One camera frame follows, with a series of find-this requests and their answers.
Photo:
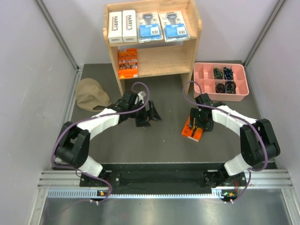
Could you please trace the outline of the orange Gillette razor box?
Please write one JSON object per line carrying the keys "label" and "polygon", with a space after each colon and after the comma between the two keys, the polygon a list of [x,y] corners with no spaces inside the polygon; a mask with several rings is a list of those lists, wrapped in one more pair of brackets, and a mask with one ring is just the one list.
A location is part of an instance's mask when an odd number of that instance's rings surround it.
{"label": "orange Gillette razor box", "polygon": [[190,127],[189,121],[190,117],[188,117],[181,134],[186,138],[189,138],[195,142],[199,142],[203,135],[203,129],[198,128],[196,125]]}

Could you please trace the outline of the orange razor blade cartridge box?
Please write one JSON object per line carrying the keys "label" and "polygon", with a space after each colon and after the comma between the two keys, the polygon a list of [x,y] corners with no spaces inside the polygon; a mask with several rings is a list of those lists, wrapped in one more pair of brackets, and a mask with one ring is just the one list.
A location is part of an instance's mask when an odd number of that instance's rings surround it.
{"label": "orange razor blade cartridge box", "polygon": [[136,48],[119,49],[118,75],[120,79],[138,77],[138,57]]}

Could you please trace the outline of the blue razor blister pack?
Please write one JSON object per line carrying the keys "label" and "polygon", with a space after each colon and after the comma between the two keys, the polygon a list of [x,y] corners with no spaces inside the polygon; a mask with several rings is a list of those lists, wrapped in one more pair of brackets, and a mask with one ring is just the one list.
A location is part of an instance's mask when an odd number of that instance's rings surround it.
{"label": "blue razor blister pack", "polygon": [[159,13],[165,42],[178,42],[190,39],[181,11]]}
{"label": "blue razor blister pack", "polygon": [[158,12],[136,14],[136,25],[139,43],[164,39]]}

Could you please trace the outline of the white Harry's box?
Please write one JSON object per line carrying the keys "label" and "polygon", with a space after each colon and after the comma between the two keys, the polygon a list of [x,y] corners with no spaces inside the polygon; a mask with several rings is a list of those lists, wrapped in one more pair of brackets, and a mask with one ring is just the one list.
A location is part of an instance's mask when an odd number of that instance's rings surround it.
{"label": "white Harry's box", "polygon": [[122,12],[110,12],[108,24],[108,40],[110,44],[122,43]]}
{"label": "white Harry's box", "polygon": [[122,38],[124,43],[137,42],[136,12],[133,9],[122,11]]}

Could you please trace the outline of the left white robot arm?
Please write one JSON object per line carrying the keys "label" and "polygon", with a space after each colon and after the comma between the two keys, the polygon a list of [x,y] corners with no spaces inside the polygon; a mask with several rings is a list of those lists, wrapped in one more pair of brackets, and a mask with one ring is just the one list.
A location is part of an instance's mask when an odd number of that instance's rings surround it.
{"label": "left white robot arm", "polygon": [[103,166],[89,156],[90,141],[129,118],[135,119],[137,127],[149,127],[149,121],[162,121],[152,100],[145,100],[146,93],[126,91],[122,98],[99,114],[77,123],[66,122],[54,146],[53,159],[59,158],[71,168],[90,175],[96,186],[106,182]]}

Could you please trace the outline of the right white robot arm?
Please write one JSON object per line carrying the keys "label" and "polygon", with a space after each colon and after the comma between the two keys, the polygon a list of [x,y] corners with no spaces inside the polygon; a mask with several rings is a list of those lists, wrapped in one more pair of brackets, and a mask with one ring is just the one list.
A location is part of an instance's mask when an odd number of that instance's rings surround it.
{"label": "right white robot arm", "polygon": [[216,172],[205,173],[209,186],[231,185],[236,175],[280,155],[280,146],[269,120],[243,116],[222,102],[214,103],[208,94],[197,96],[195,103],[197,108],[190,110],[191,128],[210,132],[218,123],[240,137],[240,154],[222,164]]}

